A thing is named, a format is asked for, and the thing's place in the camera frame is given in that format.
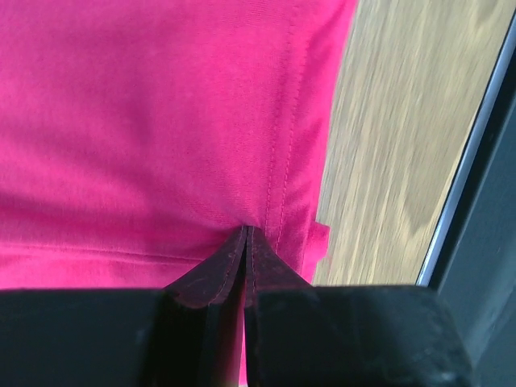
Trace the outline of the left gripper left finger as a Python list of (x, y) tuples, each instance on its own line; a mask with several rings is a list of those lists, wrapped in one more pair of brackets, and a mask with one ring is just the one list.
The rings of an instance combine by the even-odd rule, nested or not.
[(2, 385), (238, 385), (246, 238), (163, 289), (2, 291)]

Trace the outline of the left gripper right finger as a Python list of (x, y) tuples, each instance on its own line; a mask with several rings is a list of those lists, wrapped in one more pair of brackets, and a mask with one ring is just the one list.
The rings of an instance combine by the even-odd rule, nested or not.
[(447, 307), (416, 285), (313, 286), (251, 227), (245, 339), (250, 386), (473, 386)]

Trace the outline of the pink t shirt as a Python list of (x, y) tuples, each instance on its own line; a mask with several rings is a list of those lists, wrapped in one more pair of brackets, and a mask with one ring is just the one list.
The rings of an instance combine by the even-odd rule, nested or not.
[(308, 283), (353, 1), (4, 1), (1, 293), (163, 289), (240, 228)]

